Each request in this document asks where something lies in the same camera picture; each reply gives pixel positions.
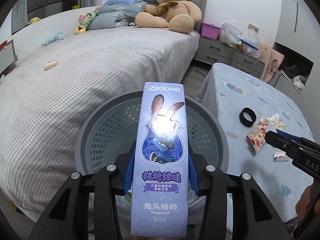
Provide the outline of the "right hand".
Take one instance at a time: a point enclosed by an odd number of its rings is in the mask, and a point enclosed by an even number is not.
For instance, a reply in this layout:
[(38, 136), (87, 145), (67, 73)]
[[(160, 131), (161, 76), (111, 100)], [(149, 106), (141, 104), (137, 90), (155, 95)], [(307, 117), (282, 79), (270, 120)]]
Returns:
[(307, 214), (308, 205), (311, 202), (313, 184), (309, 185), (301, 195), (296, 204), (297, 223), (300, 222)]

